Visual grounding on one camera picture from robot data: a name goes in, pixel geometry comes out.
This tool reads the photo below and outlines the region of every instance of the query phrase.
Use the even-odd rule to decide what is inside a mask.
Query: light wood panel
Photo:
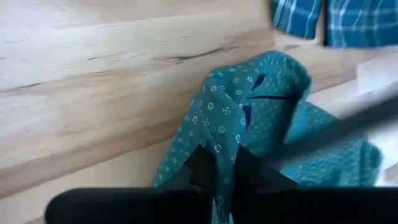
[[[397,51],[321,42],[273,30],[263,0],[3,0],[0,198],[170,139],[216,67],[282,50],[318,91]]]
[[[0,200],[1,223],[22,224],[35,220],[44,214],[54,196],[69,189],[149,186],[168,145],[169,142],[164,141],[143,147],[6,197]]]
[[[45,224],[44,217],[35,218],[34,220],[28,221],[24,224]]]

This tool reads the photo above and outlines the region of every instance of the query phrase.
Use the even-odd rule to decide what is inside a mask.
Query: small white flower pattern
[[[217,202],[218,202],[218,206],[221,207],[224,205],[224,198],[222,196],[217,196]]]
[[[224,184],[229,185],[229,177],[224,178]]]
[[[224,108],[223,108],[223,113],[224,113],[225,115],[230,114],[230,113],[231,113],[230,108],[228,108],[227,106],[224,107]]]
[[[221,125],[221,126],[218,127],[218,132],[219,132],[220,134],[224,134],[225,131],[226,131],[226,129],[225,129],[224,126]]]
[[[216,151],[217,153],[220,153],[221,152],[221,146],[219,144],[216,144],[214,146],[214,151]]]
[[[207,109],[209,109],[209,110],[214,109],[214,104],[213,103],[207,104]]]
[[[194,116],[194,117],[192,118],[192,122],[193,122],[194,124],[197,124],[197,122],[198,122],[198,117],[197,117],[197,116]]]
[[[246,120],[244,118],[241,118],[240,122],[242,125],[246,125]]]
[[[202,147],[205,147],[205,146],[206,146],[206,141],[203,140],[203,139],[201,139],[201,140],[200,140],[200,145],[201,145]]]
[[[216,90],[217,90],[217,86],[212,86],[212,87],[210,87],[210,91],[214,92],[214,91],[216,91]]]

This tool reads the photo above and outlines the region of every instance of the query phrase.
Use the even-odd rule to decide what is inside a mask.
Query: wood grain
[[[44,217],[35,218],[29,222],[25,222],[24,224],[45,224]]]
[[[44,214],[56,195],[82,187],[147,187],[169,141],[152,144],[0,200],[1,223],[26,223]]]
[[[285,35],[271,27],[269,4],[1,1],[0,198],[170,139],[216,67],[281,50],[319,91],[398,52],[324,48],[321,30],[314,40]]]

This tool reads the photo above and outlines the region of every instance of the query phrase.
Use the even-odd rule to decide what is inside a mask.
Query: blue plaid fabric
[[[326,4],[325,45],[381,47],[398,44],[397,0],[331,0]],[[321,0],[272,0],[276,28],[314,39]]]

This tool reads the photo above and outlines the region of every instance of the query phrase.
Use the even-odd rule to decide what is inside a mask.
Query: wooden surface
[[[154,147],[156,156],[142,158],[147,167],[118,171],[129,174],[122,185],[148,185],[167,149],[157,146],[172,137],[190,97],[216,67],[281,50],[308,68],[319,91],[354,80],[357,64],[396,51],[326,49],[322,32],[315,40],[284,35],[272,30],[268,5],[0,1],[0,222],[34,220],[51,197],[84,186],[51,190],[50,183]],[[40,189],[40,206],[27,212],[28,204],[17,215],[16,201],[34,200]]]

